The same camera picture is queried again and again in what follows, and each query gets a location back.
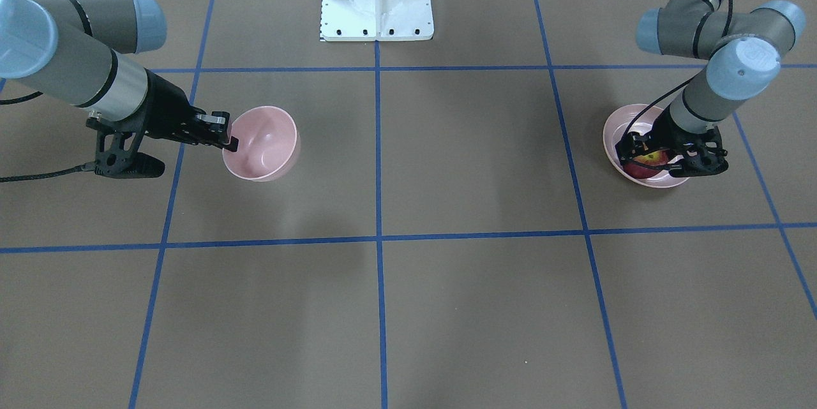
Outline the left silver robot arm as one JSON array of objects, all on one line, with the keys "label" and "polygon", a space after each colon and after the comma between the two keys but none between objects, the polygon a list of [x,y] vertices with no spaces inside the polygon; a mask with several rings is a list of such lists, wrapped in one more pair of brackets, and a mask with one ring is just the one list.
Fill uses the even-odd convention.
[{"label": "left silver robot arm", "polygon": [[736,13],[733,0],[668,0],[646,11],[636,29],[642,51],[706,61],[670,94],[673,101],[646,133],[626,127],[616,162],[636,179],[721,174],[728,168],[719,124],[762,93],[802,37],[806,15],[788,0]]}]

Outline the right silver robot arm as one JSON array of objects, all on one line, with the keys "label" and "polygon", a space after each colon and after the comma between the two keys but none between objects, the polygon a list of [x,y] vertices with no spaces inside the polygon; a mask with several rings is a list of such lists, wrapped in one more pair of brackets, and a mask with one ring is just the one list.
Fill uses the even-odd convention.
[{"label": "right silver robot arm", "polygon": [[135,62],[167,39],[155,0],[2,0],[2,77],[87,110],[104,136],[237,150],[229,115],[207,114]]}]

